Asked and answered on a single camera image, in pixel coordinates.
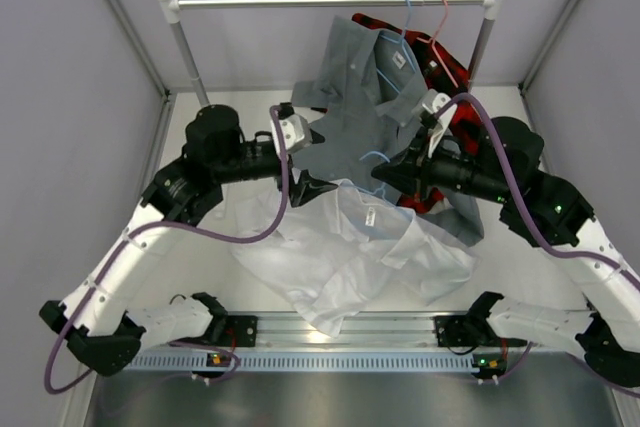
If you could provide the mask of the white shirt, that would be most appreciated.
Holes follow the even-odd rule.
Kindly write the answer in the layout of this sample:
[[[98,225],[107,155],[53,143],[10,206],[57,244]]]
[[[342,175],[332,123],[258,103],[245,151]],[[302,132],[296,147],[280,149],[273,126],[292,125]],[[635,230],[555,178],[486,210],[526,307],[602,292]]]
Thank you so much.
[[[266,239],[232,255],[325,335],[361,312],[390,282],[425,304],[460,288],[477,258],[441,227],[408,208],[358,190],[349,180],[288,208]]]

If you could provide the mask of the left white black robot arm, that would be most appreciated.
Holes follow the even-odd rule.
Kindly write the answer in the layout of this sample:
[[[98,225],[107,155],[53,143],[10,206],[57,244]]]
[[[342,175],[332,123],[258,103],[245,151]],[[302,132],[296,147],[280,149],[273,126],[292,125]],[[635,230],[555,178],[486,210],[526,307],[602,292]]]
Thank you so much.
[[[269,116],[270,129],[247,139],[232,107],[198,111],[185,128],[180,156],[155,174],[99,265],[71,294],[40,309],[40,318],[57,335],[47,375],[62,347],[90,371],[109,377],[144,350],[174,342],[214,346],[225,338],[231,317],[210,294],[198,292],[159,309],[135,310],[130,304],[183,234],[237,245],[259,242],[276,230],[287,207],[334,189],[307,171],[292,173],[292,155],[323,143],[324,137],[288,103],[271,107]],[[281,200],[263,231],[232,237],[200,228],[222,204],[224,186],[267,178],[275,180]]]

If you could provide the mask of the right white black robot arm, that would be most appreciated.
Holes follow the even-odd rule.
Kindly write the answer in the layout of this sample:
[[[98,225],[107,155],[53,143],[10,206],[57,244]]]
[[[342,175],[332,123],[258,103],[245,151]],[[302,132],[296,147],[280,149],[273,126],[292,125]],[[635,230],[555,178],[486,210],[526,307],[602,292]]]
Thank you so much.
[[[539,167],[543,139],[522,121],[495,117],[478,130],[473,153],[427,151],[419,131],[372,175],[403,194],[447,188],[500,205],[500,221],[546,252],[586,298],[584,310],[531,305],[484,292],[441,325],[443,347],[495,347],[517,340],[565,352],[609,383],[639,385],[639,276],[609,241],[593,207],[569,181]]]

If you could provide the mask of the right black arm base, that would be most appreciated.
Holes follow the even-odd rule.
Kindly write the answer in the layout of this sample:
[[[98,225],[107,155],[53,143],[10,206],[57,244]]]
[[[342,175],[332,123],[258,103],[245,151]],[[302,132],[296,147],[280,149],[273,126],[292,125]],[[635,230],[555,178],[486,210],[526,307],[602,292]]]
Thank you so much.
[[[478,383],[496,382],[508,371],[511,348],[526,347],[527,342],[499,338],[484,327],[476,328],[465,315],[440,315],[434,318],[437,345],[458,356],[471,354],[472,376]]]

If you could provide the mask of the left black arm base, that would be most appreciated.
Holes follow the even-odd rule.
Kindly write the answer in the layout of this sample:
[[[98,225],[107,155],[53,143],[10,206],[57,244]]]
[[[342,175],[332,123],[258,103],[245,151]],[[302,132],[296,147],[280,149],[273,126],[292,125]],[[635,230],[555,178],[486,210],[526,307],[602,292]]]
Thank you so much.
[[[254,315],[230,315],[218,339],[219,347],[253,348],[258,333],[258,317]]]

